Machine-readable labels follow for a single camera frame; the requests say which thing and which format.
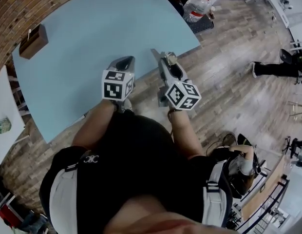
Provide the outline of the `light blue table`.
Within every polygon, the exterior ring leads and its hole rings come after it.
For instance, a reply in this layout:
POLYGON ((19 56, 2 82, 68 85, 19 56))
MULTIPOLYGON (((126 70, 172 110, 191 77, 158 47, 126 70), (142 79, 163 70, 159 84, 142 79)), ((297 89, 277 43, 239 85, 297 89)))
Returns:
POLYGON ((168 0, 70 0, 43 22, 48 44, 32 58, 13 51, 21 91, 50 142, 101 100, 102 72, 135 57, 135 77, 156 68, 151 53, 181 55, 200 45, 168 0))

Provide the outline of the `long white workbench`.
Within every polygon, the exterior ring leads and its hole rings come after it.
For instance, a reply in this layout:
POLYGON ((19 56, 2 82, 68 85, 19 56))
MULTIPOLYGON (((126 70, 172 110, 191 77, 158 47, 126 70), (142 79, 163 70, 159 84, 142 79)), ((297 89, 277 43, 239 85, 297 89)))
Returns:
MULTIPOLYGON (((250 3, 253 1, 255 0, 245 0, 245 3, 250 3)), ((293 5, 289 2, 289 0, 267 0, 267 1, 272 5, 272 7, 277 12, 277 14, 280 16, 285 27, 289 28, 290 21, 285 14, 286 10, 293 9, 293 5)))

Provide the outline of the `black equipment stand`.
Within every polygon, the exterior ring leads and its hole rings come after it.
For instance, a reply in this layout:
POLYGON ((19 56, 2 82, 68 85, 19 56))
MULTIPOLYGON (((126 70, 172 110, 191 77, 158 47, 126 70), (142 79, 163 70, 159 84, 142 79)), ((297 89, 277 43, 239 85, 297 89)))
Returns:
POLYGON ((302 168, 302 154, 296 152, 298 148, 302 150, 302 140, 294 138, 292 142, 290 141, 291 137, 288 137, 286 151, 290 151, 290 159, 293 159, 294 157, 296 158, 296 160, 292 161, 291 163, 299 168, 302 168))

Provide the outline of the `red box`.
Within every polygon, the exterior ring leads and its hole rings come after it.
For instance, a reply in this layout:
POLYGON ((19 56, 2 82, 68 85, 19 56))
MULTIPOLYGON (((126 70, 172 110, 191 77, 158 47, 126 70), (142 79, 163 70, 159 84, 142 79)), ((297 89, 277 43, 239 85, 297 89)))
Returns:
POLYGON ((19 219, 16 217, 16 215, 9 209, 9 207, 4 204, 0 207, 0 217, 3 220, 6 220, 12 225, 18 224, 19 219))

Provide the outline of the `brown wooden box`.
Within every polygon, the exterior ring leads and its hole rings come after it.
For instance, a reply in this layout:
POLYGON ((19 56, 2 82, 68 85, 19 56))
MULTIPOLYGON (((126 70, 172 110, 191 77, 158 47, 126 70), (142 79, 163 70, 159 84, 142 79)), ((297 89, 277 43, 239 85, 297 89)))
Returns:
POLYGON ((24 37, 19 46, 19 56, 25 59, 31 59, 38 51, 48 44, 48 37, 45 26, 39 24, 35 27, 29 40, 24 37))

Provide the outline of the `green drink can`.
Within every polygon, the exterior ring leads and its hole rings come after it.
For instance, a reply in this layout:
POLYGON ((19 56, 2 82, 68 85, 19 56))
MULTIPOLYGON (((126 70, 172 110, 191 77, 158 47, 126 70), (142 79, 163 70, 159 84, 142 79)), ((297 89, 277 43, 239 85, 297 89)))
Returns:
POLYGON ((8 117, 0 119, 0 134, 9 132, 11 127, 12 125, 8 117))

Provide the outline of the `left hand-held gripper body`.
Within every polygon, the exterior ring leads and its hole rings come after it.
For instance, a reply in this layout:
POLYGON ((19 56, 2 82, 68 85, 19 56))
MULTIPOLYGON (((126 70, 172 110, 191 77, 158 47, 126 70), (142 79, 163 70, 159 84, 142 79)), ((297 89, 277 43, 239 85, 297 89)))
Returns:
POLYGON ((102 75, 102 98, 116 103, 124 104, 134 89, 135 57, 125 56, 112 61, 102 75))

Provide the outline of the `person's torso in black shirt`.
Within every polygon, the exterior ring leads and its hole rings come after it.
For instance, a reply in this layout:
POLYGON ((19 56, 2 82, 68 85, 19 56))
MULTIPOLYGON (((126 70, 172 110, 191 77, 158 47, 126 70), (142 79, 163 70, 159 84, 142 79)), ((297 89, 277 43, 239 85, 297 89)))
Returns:
POLYGON ((232 194, 216 161, 187 159, 158 122, 131 112, 113 115, 105 135, 87 150, 55 154, 39 196, 57 234, 103 234, 125 203, 156 198, 169 212, 224 227, 232 194))

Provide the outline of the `person's left forearm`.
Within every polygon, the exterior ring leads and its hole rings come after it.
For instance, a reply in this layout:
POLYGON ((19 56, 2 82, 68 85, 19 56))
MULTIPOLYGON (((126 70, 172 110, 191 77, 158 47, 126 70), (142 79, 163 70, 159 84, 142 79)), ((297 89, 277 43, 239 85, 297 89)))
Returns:
POLYGON ((105 135, 114 111, 115 105, 111 101, 103 99, 87 115, 86 121, 73 139, 72 146, 83 147, 87 150, 94 148, 105 135))

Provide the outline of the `clear water bottle red cap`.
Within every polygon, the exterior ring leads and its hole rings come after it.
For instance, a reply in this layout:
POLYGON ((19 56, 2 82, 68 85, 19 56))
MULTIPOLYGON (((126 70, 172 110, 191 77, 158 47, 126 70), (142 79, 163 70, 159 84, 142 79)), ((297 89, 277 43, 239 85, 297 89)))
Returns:
POLYGON ((211 0, 188 0, 183 6, 183 19, 189 23, 198 22, 211 8, 211 0))

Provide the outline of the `wooden desk with white legs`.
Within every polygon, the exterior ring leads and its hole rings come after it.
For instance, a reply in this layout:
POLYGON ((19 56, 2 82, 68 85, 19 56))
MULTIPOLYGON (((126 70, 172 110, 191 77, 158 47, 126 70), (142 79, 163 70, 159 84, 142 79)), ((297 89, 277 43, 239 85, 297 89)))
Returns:
POLYGON ((277 186, 283 175, 285 166, 285 155, 275 165, 272 171, 264 179, 263 183, 255 188, 254 193, 242 204, 242 219, 247 221, 252 214, 268 199, 268 196, 277 186))

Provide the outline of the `white table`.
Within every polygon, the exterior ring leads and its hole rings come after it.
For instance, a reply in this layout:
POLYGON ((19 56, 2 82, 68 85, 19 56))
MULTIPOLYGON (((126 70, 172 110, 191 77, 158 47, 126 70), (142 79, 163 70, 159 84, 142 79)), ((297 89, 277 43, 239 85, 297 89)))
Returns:
POLYGON ((0 119, 5 117, 9 118, 12 127, 9 132, 0 134, 0 164, 25 128, 12 93, 7 69, 3 66, 0 70, 0 119))

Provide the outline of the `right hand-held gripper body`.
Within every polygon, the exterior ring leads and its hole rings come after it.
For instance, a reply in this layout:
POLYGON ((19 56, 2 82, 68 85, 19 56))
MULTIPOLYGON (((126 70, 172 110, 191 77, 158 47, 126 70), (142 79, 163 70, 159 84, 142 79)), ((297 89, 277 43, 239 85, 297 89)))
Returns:
POLYGON ((159 107, 172 106, 177 110, 192 110, 201 100, 201 94, 185 70, 177 61, 175 54, 160 54, 158 69, 164 86, 158 91, 159 107))

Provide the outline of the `person's left grey shoe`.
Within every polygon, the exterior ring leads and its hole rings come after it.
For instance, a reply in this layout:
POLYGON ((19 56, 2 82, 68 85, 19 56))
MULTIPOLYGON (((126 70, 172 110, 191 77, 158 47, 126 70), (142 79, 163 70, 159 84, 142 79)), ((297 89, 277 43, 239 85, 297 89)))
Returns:
POLYGON ((121 105, 121 110, 124 111, 132 111, 132 103, 128 98, 126 98, 121 105))

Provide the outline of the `person's right forearm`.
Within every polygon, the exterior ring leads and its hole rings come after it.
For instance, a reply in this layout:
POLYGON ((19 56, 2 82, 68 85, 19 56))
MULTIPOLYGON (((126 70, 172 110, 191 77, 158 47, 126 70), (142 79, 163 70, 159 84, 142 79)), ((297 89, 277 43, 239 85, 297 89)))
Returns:
POLYGON ((170 109, 168 113, 172 135, 178 151, 187 159, 203 155, 203 148, 186 111, 170 109))

